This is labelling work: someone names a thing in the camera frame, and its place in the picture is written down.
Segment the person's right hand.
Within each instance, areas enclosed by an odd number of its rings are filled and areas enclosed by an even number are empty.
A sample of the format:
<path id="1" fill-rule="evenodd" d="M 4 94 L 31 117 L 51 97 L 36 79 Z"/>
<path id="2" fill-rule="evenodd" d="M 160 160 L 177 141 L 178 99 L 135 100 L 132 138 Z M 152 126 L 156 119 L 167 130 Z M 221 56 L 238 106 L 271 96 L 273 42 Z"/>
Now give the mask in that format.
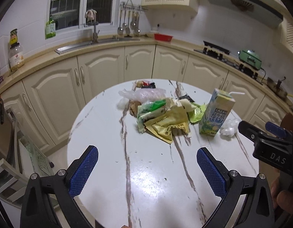
<path id="1" fill-rule="evenodd" d="M 279 191 L 280 178 L 276 178 L 271 185 L 273 207 L 278 206 L 289 214 L 293 214 L 293 194 L 287 190 Z"/>

